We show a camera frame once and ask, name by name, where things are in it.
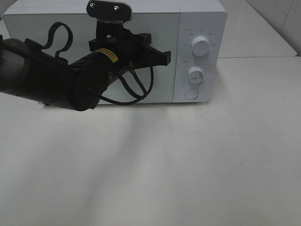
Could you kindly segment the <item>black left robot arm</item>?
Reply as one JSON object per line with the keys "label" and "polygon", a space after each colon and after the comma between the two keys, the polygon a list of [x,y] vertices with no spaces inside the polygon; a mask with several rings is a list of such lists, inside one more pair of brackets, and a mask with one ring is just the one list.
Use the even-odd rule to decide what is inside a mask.
{"label": "black left robot arm", "polygon": [[100,101],[133,105],[152,91],[136,70],[149,68],[153,84],[154,67],[170,64],[171,52],[153,48],[149,33],[133,34],[121,26],[98,32],[89,42],[90,53],[69,64],[60,54],[72,45],[71,30],[63,48],[54,56],[46,53],[61,26],[53,24],[45,45],[31,39],[0,40],[1,93],[74,111],[94,109]]}

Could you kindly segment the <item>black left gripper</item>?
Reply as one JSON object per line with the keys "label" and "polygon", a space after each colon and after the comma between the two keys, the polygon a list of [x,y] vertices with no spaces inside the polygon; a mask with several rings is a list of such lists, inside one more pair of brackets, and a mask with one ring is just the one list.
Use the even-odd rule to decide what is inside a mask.
{"label": "black left gripper", "polygon": [[123,75],[134,69],[167,66],[171,52],[151,46],[150,33],[134,34],[125,28],[97,28],[96,38],[89,41],[88,73]]}

